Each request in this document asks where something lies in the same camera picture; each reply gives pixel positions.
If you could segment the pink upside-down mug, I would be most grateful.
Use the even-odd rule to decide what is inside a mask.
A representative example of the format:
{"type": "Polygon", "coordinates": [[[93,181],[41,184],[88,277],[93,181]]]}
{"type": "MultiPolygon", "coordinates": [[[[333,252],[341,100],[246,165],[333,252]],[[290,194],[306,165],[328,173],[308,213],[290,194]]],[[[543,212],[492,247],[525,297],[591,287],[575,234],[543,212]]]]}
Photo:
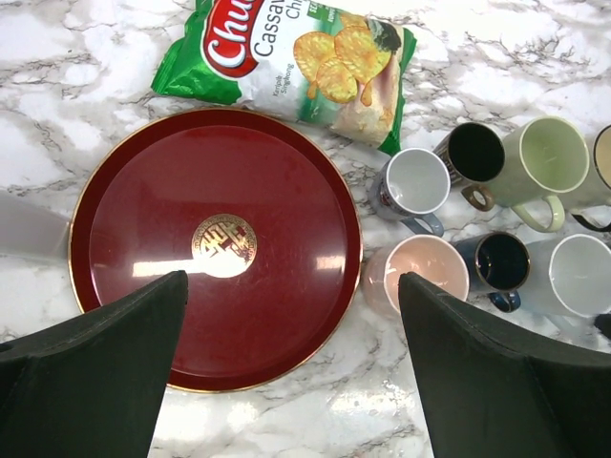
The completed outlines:
{"type": "Polygon", "coordinates": [[[439,237],[414,235],[378,249],[366,262],[362,289],[367,305],[383,316],[399,315],[399,278],[410,272],[462,301],[468,298],[469,272],[458,251],[439,237]]]}

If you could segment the brown striped mug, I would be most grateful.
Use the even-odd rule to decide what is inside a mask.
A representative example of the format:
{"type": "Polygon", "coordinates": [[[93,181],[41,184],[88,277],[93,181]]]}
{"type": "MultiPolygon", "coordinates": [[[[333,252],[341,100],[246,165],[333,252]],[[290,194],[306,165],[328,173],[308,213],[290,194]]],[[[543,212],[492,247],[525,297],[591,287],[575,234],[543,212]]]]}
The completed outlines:
{"type": "Polygon", "coordinates": [[[432,150],[445,164],[452,186],[475,209],[487,212],[495,206],[489,183],[505,165],[500,137],[489,127],[467,122],[452,129],[432,150]]]}

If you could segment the light green mug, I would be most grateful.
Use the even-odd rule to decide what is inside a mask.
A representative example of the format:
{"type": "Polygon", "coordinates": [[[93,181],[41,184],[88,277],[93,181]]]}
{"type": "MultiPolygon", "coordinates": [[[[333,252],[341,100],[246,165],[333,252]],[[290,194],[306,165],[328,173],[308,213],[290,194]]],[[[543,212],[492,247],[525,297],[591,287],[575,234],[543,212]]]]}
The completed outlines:
{"type": "Polygon", "coordinates": [[[540,233],[555,233],[565,222],[560,196],[577,190],[590,169],[585,139],[570,122],[556,116],[533,119],[502,139],[505,164],[488,184],[495,203],[512,209],[540,233]],[[541,199],[551,221],[543,224],[526,209],[541,199]]]}

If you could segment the light blue white mug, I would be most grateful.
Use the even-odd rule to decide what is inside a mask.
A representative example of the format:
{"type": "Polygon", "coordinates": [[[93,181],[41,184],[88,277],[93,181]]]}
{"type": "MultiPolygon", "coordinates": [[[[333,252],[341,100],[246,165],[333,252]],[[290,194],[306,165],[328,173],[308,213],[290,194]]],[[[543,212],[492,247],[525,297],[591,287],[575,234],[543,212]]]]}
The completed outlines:
{"type": "Polygon", "coordinates": [[[610,248],[584,234],[526,245],[530,270],[520,307],[546,316],[592,319],[610,312],[610,248]]]}

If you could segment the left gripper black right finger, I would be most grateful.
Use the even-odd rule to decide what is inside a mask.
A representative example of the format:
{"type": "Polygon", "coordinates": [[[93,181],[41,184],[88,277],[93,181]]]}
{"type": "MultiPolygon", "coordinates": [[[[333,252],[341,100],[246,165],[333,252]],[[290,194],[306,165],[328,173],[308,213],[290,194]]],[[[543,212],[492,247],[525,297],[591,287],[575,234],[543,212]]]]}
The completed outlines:
{"type": "Polygon", "coordinates": [[[398,299],[435,456],[609,456],[608,354],[507,322],[413,272],[398,299]]]}

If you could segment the dark blue mug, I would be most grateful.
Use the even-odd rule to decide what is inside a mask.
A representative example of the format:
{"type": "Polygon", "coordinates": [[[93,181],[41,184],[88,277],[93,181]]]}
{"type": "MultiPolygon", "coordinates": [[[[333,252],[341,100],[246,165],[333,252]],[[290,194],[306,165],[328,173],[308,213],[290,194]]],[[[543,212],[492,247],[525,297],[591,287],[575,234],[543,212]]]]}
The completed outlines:
{"type": "Polygon", "coordinates": [[[460,240],[453,247],[465,261],[473,294],[487,295],[504,313],[520,308],[517,290],[528,280],[531,269],[530,254],[520,239],[498,231],[460,240]]]}

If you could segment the grey blue mug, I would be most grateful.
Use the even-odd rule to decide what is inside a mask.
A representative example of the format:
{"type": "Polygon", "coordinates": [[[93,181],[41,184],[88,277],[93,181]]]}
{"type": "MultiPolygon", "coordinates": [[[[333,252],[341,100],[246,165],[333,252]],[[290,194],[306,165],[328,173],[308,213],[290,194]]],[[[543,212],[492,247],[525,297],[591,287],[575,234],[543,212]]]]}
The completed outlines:
{"type": "Polygon", "coordinates": [[[415,234],[441,238],[445,229],[434,213],[450,191],[450,175],[441,158],[429,150],[409,148],[378,172],[368,199],[381,219],[399,221],[415,234]]]}

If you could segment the cream mug with black rim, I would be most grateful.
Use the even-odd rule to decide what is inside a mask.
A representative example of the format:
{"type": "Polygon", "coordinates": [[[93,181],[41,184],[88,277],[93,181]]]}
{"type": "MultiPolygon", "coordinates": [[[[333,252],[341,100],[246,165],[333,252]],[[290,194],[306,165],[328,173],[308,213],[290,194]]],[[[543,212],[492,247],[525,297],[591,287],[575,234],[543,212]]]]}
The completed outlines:
{"type": "Polygon", "coordinates": [[[585,181],[573,194],[569,213],[582,227],[596,233],[609,233],[610,223],[599,224],[584,212],[594,207],[610,207],[610,125],[603,127],[589,145],[590,166],[585,181]]]}

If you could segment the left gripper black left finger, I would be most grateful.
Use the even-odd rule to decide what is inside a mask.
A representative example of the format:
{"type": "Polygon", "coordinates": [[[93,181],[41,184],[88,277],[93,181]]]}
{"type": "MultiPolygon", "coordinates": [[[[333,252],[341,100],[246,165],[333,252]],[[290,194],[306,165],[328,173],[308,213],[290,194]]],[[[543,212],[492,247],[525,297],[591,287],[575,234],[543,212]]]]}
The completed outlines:
{"type": "Polygon", "coordinates": [[[175,271],[2,343],[2,456],[147,456],[187,298],[175,271]]]}

